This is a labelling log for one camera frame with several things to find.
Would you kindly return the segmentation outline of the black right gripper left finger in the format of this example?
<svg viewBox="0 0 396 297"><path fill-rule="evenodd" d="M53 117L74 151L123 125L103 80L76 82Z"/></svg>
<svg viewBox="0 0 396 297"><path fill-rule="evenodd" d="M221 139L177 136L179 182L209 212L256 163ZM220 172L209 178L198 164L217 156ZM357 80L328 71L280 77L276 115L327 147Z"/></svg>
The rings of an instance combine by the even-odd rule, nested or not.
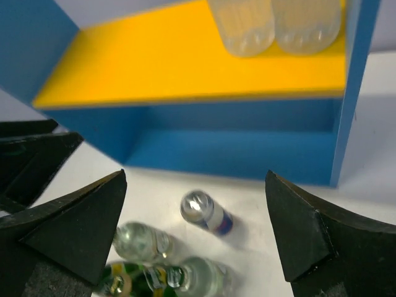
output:
<svg viewBox="0 0 396 297"><path fill-rule="evenodd" d="M119 170L1 218L1 296L91 296L126 196Z"/></svg>

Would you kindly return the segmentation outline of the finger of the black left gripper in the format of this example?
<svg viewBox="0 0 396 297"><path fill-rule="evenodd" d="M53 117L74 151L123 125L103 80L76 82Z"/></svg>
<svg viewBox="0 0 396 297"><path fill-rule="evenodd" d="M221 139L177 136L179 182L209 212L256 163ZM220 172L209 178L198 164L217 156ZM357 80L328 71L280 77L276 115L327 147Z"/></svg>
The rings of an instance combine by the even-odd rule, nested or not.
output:
<svg viewBox="0 0 396 297"><path fill-rule="evenodd" d="M75 132L2 140L1 210L29 208L83 141Z"/></svg>
<svg viewBox="0 0 396 297"><path fill-rule="evenodd" d="M57 127L53 119L1 122L1 142L46 140Z"/></svg>

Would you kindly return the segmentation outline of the clear chang glass bottle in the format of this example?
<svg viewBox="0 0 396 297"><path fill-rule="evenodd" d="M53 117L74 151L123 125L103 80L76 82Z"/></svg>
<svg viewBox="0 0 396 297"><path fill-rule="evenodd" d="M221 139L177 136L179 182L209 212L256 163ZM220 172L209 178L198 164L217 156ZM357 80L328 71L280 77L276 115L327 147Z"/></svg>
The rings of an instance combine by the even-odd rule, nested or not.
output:
<svg viewBox="0 0 396 297"><path fill-rule="evenodd" d="M171 254L171 237L140 222L126 222L117 227L113 247L122 258L136 263L163 262Z"/></svg>

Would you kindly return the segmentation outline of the red bull can red tab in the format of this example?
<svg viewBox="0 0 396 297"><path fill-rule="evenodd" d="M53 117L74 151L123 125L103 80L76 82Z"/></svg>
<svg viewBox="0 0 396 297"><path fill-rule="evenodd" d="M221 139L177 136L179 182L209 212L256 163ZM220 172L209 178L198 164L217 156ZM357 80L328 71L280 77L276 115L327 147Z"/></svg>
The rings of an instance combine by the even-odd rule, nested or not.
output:
<svg viewBox="0 0 396 297"><path fill-rule="evenodd" d="M180 212L190 224L215 236L225 236L233 228L233 217L206 192L194 190L181 200Z"/></svg>

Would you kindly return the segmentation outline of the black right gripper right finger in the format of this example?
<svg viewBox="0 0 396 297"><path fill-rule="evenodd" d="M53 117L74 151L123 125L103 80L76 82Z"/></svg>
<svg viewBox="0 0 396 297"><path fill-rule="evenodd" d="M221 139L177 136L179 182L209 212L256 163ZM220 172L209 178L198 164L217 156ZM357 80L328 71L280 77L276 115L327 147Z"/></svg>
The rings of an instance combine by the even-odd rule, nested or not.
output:
<svg viewBox="0 0 396 297"><path fill-rule="evenodd" d="M327 202L273 171L265 195L294 296L395 296L395 225Z"/></svg>

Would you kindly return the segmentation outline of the green perrier bottle red label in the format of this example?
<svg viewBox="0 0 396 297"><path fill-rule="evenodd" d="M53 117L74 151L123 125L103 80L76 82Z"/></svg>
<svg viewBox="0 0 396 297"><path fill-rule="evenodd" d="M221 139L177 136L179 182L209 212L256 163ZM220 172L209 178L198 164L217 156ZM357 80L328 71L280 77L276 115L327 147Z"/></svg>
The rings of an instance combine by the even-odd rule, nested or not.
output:
<svg viewBox="0 0 396 297"><path fill-rule="evenodd" d="M112 262L106 265L93 292L98 296L176 296L174 289L167 284L164 267L132 262Z"/></svg>

